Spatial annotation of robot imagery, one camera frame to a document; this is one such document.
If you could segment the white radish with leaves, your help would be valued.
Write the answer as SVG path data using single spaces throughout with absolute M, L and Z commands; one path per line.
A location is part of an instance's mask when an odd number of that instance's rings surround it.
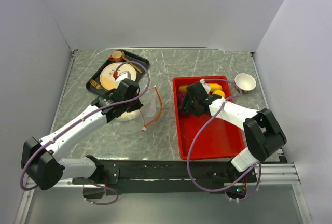
M 120 122 L 131 121 L 136 119 L 139 115 L 140 115 L 139 110 L 134 110 L 132 112 L 125 112 L 121 116 L 119 116 L 117 120 Z

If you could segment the clear zip bag orange zipper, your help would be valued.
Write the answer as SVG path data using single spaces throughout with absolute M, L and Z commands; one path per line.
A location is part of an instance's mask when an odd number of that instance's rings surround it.
M 120 122 L 132 131 L 144 132 L 155 122 L 162 113 L 163 103 L 156 86 L 149 88 L 140 98 L 143 106 L 139 109 L 140 115 L 131 121 Z

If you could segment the purple onion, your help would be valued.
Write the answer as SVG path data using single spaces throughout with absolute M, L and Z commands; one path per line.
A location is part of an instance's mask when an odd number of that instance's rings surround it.
M 181 102 L 181 101 L 183 100 L 184 96 L 185 96 L 184 93 L 179 93 L 179 94 L 177 95 L 177 100 L 178 100 L 179 102 Z

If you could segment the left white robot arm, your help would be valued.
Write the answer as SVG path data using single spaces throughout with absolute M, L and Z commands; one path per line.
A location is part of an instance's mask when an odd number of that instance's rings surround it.
M 64 155 L 91 132 L 125 112 L 140 109 L 140 97 L 144 94 L 137 82 L 124 79 L 116 89 L 97 97 L 62 128 L 41 139 L 30 137 L 23 144 L 22 174 L 28 175 L 41 190 L 69 178 L 86 178 L 93 184 L 98 183 L 103 177 L 103 165 L 96 158 L 64 159 Z

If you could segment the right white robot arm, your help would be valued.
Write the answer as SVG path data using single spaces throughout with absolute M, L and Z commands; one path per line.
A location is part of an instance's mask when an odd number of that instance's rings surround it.
M 190 145 L 187 165 L 190 164 L 191 153 L 198 137 L 215 118 L 218 118 L 244 131 L 247 147 L 231 159 L 232 166 L 227 168 L 228 178 L 231 181 L 240 181 L 249 167 L 266 161 L 287 143 L 287 139 L 271 110 L 246 108 L 217 94 L 210 94 L 210 91 L 211 86 L 204 79 L 191 84 L 187 87 L 180 105 L 181 110 L 197 117 L 203 114 L 211 116 Z

